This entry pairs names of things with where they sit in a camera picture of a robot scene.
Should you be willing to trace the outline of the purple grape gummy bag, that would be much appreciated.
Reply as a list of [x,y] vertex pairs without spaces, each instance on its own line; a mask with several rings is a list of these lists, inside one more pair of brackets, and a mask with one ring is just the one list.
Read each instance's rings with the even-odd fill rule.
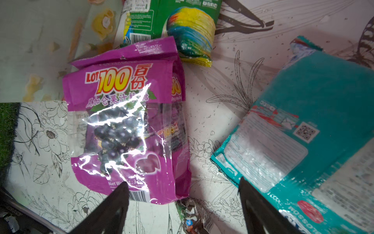
[[72,62],[63,77],[72,170],[109,195],[127,183],[130,199],[168,204],[189,196],[185,73],[176,41],[135,43]]

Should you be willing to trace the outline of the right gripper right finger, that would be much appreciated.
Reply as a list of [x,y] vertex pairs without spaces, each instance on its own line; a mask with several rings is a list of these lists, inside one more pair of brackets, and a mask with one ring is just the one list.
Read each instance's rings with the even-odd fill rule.
[[300,233],[244,177],[240,179],[238,192],[249,234]]

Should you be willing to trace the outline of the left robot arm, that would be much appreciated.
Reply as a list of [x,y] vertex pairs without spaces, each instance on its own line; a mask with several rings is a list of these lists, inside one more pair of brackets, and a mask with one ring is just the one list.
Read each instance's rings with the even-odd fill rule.
[[2,234],[65,234],[66,232],[17,202],[1,187]]

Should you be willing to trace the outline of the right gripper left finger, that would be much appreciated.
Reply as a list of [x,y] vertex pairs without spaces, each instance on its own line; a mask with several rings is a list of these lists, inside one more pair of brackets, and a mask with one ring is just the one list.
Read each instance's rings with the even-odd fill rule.
[[129,208],[130,192],[121,183],[71,234],[121,234]]

